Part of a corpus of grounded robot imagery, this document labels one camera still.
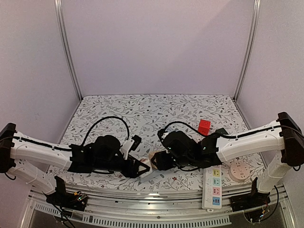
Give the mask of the white cube adapter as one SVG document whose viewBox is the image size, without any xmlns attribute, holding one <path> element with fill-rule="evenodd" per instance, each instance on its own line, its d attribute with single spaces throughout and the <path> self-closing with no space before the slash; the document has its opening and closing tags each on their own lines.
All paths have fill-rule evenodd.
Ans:
<svg viewBox="0 0 304 228">
<path fill-rule="evenodd" d="M 140 159 L 141 165 L 139 166 L 139 177 L 145 177 L 153 172 L 150 160 L 147 158 Z"/>
</svg>

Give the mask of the blue power strip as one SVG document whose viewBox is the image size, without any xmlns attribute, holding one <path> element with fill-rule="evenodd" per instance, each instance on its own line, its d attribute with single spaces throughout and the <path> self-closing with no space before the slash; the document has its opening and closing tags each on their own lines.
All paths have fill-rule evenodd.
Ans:
<svg viewBox="0 0 304 228">
<path fill-rule="evenodd" d="M 145 177 L 139 177 L 138 178 L 138 181 L 141 182 L 141 183 L 144 183 L 144 182 L 147 182 L 147 181 L 150 181 L 154 178 L 164 178 L 164 175 L 160 172 L 152 172 L 150 173 L 149 175 L 145 176 Z"/>
</svg>

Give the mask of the beige cube adapter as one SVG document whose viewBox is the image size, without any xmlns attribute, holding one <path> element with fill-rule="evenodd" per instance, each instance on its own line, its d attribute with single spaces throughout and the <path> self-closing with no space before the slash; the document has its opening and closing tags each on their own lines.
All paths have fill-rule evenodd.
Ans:
<svg viewBox="0 0 304 228">
<path fill-rule="evenodd" d="M 159 151 L 153 151 L 153 152 L 149 152 L 149 154 L 148 154 L 148 158 L 149 158 L 149 160 L 150 160 L 151 166 L 152 166 L 152 168 L 155 169 L 155 170 L 157 170 L 158 168 L 157 168 L 156 165 L 153 164 L 152 161 L 154 161 L 154 160 L 153 160 L 152 158 L 153 158 L 154 155 L 155 155 L 156 153 L 158 153 L 158 152 L 159 152 Z"/>
</svg>

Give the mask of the white long power strip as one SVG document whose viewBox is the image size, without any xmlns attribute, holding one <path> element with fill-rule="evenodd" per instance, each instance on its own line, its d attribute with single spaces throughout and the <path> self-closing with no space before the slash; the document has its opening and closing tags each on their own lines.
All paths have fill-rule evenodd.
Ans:
<svg viewBox="0 0 304 228">
<path fill-rule="evenodd" d="M 221 165 L 203 170 L 202 208 L 216 210 L 222 208 L 222 172 Z"/>
</svg>

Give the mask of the red cube socket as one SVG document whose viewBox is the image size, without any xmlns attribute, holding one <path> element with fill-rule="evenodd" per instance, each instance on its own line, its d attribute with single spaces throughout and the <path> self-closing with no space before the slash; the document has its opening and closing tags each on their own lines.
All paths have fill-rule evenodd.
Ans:
<svg viewBox="0 0 304 228">
<path fill-rule="evenodd" d="M 208 135 L 211 127 L 211 122 L 201 119 L 198 126 L 198 132 L 202 135 Z"/>
</svg>

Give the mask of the dark green cube socket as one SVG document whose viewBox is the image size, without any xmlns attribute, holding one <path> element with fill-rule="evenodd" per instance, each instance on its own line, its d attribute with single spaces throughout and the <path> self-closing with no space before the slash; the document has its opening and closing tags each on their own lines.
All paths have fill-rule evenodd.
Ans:
<svg viewBox="0 0 304 228">
<path fill-rule="evenodd" d="M 224 128 L 217 129 L 215 132 L 224 135 L 228 134 L 228 132 Z"/>
</svg>

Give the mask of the round pink socket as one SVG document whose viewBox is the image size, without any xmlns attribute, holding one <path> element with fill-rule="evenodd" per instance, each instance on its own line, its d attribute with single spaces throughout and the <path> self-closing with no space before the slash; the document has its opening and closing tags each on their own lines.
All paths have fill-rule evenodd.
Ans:
<svg viewBox="0 0 304 228">
<path fill-rule="evenodd" d="M 249 166 L 242 161 L 232 162 L 228 172 L 230 178 L 236 182 L 244 182 L 250 176 Z"/>
</svg>

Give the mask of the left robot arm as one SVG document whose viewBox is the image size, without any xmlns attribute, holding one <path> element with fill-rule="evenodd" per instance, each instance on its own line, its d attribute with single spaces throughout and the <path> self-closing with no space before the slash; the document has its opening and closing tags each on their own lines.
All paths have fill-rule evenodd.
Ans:
<svg viewBox="0 0 304 228">
<path fill-rule="evenodd" d="M 112 174 L 120 172 L 136 179 L 152 172 L 151 163 L 129 153 L 141 143 L 141 137 L 128 136 L 124 143 L 112 136 L 99 136 L 93 143 L 60 145 L 28 137 L 8 123 L 0 132 L 0 172 L 14 175 L 39 189 L 52 205 L 83 211 L 88 196 L 81 191 L 68 193 L 65 181 L 50 177 L 32 161 L 56 166 L 72 173 Z"/>
</svg>

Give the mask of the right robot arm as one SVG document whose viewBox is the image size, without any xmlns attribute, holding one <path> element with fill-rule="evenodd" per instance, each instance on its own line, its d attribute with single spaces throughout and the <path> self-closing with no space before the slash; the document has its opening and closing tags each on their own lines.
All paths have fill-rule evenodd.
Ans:
<svg viewBox="0 0 304 228">
<path fill-rule="evenodd" d="M 262 127 L 232 135 L 215 131 L 200 142 L 182 131 L 169 133 L 165 128 L 157 135 L 165 150 L 156 152 L 151 163 L 160 171 L 187 166 L 205 170 L 239 156 L 277 151 L 267 169 L 252 182 L 251 192 L 229 199 L 233 212 L 270 203 L 272 188 L 290 169 L 304 163 L 304 137 L 286 112 L 279 113 L 277 120 Z"/>
</svg>

